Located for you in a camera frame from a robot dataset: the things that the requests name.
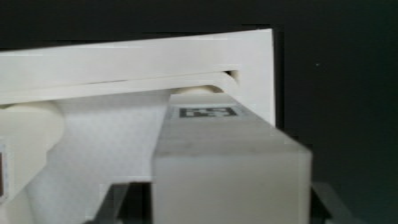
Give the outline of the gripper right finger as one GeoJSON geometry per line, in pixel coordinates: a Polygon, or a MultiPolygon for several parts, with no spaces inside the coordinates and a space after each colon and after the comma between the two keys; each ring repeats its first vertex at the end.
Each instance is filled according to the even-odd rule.
{"type": "Polygon", "coordinates": [[[311,187],[311,224],[355,224],[355,218],[332,186],[314,182],[311,187]]]}

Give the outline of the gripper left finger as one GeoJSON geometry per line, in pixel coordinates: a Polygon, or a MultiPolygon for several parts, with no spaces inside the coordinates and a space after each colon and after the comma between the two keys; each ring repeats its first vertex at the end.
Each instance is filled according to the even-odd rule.
{"type": "Polygon", "coordinates": [[[85,224],[152,224],[149,182],[110,186],[96,216],[85,224]]]}

